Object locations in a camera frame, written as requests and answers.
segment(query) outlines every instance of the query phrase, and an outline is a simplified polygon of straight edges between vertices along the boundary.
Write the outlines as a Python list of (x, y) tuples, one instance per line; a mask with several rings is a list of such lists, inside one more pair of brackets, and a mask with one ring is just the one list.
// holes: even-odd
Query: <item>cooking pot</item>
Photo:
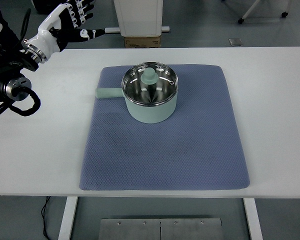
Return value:
[(121, 88), (97, 88), (96, 97), (124, 97), (127, 109), (136, 120), (159, 123), (175, 111), (178, 77), (167, 65), (145, 62), (130, 68), (122, 78)]

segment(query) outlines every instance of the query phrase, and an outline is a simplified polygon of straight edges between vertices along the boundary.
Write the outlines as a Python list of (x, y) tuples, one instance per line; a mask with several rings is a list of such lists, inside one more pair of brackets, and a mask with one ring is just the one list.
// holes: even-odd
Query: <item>white table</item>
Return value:
[[(249, 187), (211, 191), (79, 188), (101, 70), (148, 61), (222, 68)], [(41, 98), (41, 108), (29, 117), (8, 110), (0, 116), (0, 195), (300, 198), (300, 47), (68, 49), (54, 54), (36, 72), (24, 70), (23, 74)], [(19, 106), (31, 104), (29, 100)]]

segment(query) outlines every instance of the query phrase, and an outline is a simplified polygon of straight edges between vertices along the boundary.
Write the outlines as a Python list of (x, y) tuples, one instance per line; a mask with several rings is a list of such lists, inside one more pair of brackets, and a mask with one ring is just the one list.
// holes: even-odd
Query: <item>cardboard box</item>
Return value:
[(160, 48), (161, 35), (160, 36), (126, 36), (124, 37), (124, 47), (126, 49), (149, 49)]

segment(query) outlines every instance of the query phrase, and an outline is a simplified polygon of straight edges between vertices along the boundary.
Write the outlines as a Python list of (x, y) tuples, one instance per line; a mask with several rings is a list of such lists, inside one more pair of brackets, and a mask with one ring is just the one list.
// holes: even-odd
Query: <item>black cable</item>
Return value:
[(17, 44), (12, 49), (16, 48), (24, 40), (24, 38), (26, 36), (27, 29), (28, 29), (30, 14), (31, 14), (31, 9), (28, 8), (26, 10), (26, 13), (25, 13), (23, 21), (22, 21), (22, 27), (21, 27), (21, 32), (20, 32), (20, 39), (19, 39), (19, 41), (17, 42)]
[(40, 101), (40, 98), (38, 97), (38, 95), (33, 90), (31, 90), (30, 88), (28, 88), (26, 86), (20, 86), (20, 87), (14, 88), (12, 90), (12, 95), (16, 96), (20, 92), (24, 92), (24, 93), (27, 93), (30, 95), (30, 97), (33, 99), (33, 106), (31, 108), (29, 108), (28, 110), (21, 110), (21, 109), (17, 108), (16, 106), (10, 105), (10, 106), (8, 106), (9, 109), (23, 117), (30, 116), (30, 115), (34, 114), (36, 111), (38, 111), (41, 106), (41, 101)]
[(45, 204), (44, 204), (43, 208), (41, 209), (41, 216), (42, 216), (42, 219), (43, 219), (43, 235), (48, 240), (51, 240), (51, 239), (49, 238), (49, 236), (47, 234), (45, 215), (46, 215), (47, 203), (49, 202), (50, 198), (51, 198), (51, 196), (46, 196), (45, 197)]

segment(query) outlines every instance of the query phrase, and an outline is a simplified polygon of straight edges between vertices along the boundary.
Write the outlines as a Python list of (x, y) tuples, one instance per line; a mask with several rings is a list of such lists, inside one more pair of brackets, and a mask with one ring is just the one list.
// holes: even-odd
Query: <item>blue textured mat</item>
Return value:
[[(130, 67), (104, 68), (98, 87), (121, 87)], [(250, 184), (222, 69), (170, 67), (179, 89), (175, 111), (163, 122), (138, 122), (123, 97), (95, 99), (82, 190), (227, 190)]]

